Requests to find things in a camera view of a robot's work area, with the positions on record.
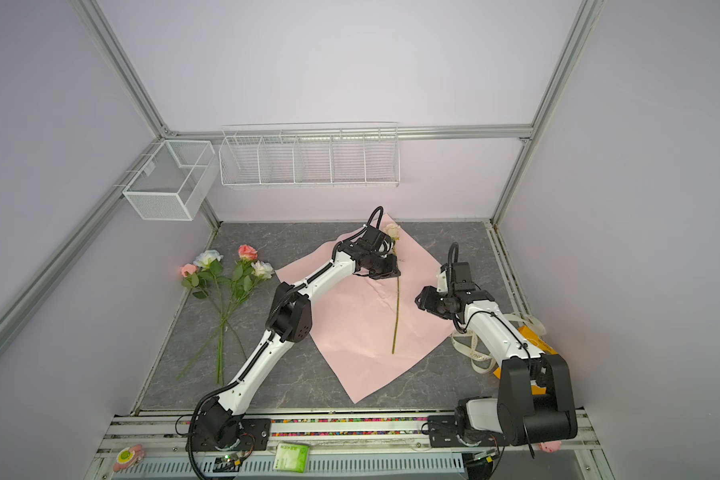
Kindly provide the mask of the pink purple wrapping paper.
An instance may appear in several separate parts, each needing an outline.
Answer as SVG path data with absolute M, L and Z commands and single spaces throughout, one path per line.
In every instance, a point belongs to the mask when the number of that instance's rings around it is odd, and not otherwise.
M 396 279 L 351 276 L 312 304 L 310 341 L 318 353 L 296 347 L 278 364 L 289 388 L 289 407 L 413 408 L 428 404 L 412 388 L 427 357 L 447 337 L 451 324 L 417 308 L 415 298 L 432 285 L 438 261 L 410 229 L 400 226 L 397 242 L 402 272 L 396 352 L 391 354 Z

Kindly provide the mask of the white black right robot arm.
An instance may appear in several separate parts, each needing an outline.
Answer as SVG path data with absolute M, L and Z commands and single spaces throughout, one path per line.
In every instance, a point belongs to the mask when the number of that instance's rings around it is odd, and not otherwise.
M 578 421 L 567 362 L 533 345 L 504 315 L 494 297 L 473 281 L 470 265 L 451 244 L 435 286 L 426 286 L 416 306 L 471 334 L 500 370 L 495 397 L 463 399 L 455 409 L 456 438 L 478 446 L 486 437 L 512 446 L 573 439 Z

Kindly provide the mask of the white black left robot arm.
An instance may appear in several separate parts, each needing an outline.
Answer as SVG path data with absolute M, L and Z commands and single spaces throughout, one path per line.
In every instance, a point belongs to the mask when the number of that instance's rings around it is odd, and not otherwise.
M 243 436 L 241 421 L 255 394 L 278 361 L 305 339 L 313 325 L 312 303 L 351 277 L 372 280 L 397 278 L 400 270 L 392 252 L 395 241 L 381 229 L 384 208 L 376 207 L 356 233 L 336 242 L 322 267 L 300 282 L 281 283 L 265 323 L 265 331 L 251 357 L 231 382 L 203 397 L 190 416 L 187 453 L 192 456 L 208 443 L 208 450 L 233 449 Z

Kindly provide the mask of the cream fake rose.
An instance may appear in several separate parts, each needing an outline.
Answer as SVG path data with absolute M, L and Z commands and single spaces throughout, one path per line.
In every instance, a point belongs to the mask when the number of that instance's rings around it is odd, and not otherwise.
M 392 239 L 392 253 L 397 254 L 397 242 L 400 240 L 400 226 L 391 222 L 386 225 L 384 232 Z M 396 352 L 397 335 L 400 320 L 400 301 L 401 301 L 401 282 L 400 277 L 396 278 L 396 297 L 395 297 L 395 320 L 392 336 L 391 354 Z

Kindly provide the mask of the red pink fake rose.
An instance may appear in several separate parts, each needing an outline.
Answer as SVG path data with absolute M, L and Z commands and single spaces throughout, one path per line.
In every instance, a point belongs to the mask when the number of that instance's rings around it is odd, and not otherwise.
M 250 245 L 244 244 L 244 245 L 240 246 L 237 250 L 237 259 L 234 261 L 234 265 L 232 266 L 231 272 L 229 274 L 226 274 L 225 272 L 224 273 L 226 275 L 230 276 L 232 274 L 232 271 L 233 271 L 237 261 L 239 259 L 243 259 L 243 258 L 250 259 L 250 260 L 259 260 L 258 251 Z M 216 342 L 215 333 L 216 333 L 216 327 L 215 327 L 215 331 L 210 335 L 209 339 L 206 340 L 205 343 L 203 344 L 203 346 L 200 348 L 200 353 L 202 353 L 204 351 L 204 349 L 207 347 L 207 345 L 210 344 L 212 341 Z

